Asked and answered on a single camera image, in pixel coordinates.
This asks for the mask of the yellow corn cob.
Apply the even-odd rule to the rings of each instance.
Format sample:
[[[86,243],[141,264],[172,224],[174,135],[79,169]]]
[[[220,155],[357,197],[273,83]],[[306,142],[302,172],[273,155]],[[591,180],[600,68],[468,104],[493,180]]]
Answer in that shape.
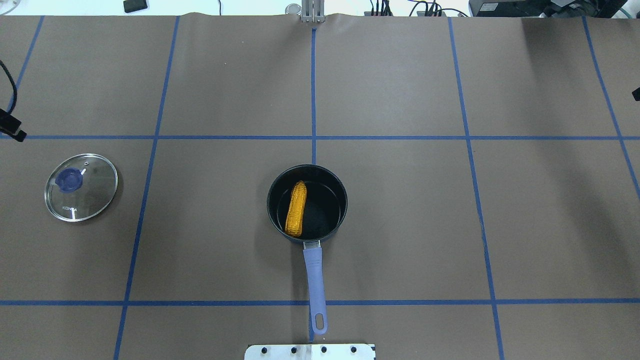
[[[299,239],[303,234],[304,212],[307,202],[307,186],[302,180],[295,183],[290,192],[290,201],[285,219],[285,234]]]

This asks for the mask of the glass lid with blue knob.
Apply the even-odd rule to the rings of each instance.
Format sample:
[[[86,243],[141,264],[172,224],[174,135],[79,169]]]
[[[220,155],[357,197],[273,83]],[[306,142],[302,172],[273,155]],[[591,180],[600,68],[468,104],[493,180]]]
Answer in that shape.
[[[80,153],[60,163],[46,180],[45,206],[56,219],[79,223],[105,210],[118,186],[118,170],[108,158]]]

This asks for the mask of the small black square device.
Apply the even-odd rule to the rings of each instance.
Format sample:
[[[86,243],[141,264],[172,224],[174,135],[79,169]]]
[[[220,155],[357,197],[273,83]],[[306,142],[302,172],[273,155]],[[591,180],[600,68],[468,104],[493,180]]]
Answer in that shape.
[[[140,10],[148,9],[147,0],[123,0],[123,11],[126,14],[138,12]]]

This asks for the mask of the aluminium frame post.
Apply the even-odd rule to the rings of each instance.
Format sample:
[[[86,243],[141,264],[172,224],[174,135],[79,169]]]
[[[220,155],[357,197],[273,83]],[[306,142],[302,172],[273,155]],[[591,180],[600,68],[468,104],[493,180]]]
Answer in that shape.
[[[324,0],[302,0],[301,22],[321,24],[326,21]]]

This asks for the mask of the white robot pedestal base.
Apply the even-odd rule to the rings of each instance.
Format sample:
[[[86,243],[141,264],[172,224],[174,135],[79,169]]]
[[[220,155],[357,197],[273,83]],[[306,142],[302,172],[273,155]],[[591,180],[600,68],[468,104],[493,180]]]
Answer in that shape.
[[[375,360],[374,344],[254,344],[247,347],[245,360]]]

